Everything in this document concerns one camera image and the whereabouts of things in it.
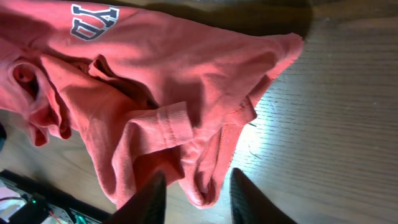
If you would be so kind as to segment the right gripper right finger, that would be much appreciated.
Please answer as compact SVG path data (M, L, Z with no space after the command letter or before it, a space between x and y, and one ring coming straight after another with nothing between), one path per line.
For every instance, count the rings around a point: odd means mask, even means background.
M231 172L229 195L233 224L297 224L238 168Z

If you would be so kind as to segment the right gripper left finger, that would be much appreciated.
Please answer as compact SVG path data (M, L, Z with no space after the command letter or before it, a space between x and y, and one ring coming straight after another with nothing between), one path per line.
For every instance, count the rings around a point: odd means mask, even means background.
M164 224L167 187L163 172L157 172L102 224Z

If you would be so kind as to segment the red orange t-shirt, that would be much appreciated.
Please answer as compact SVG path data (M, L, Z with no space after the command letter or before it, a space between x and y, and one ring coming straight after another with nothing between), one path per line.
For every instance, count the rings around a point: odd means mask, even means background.
M256 37L157 11L1 2L1 108L34 145L78 131L122 207L158 171L213 206L255 106L299 57L297 34Z

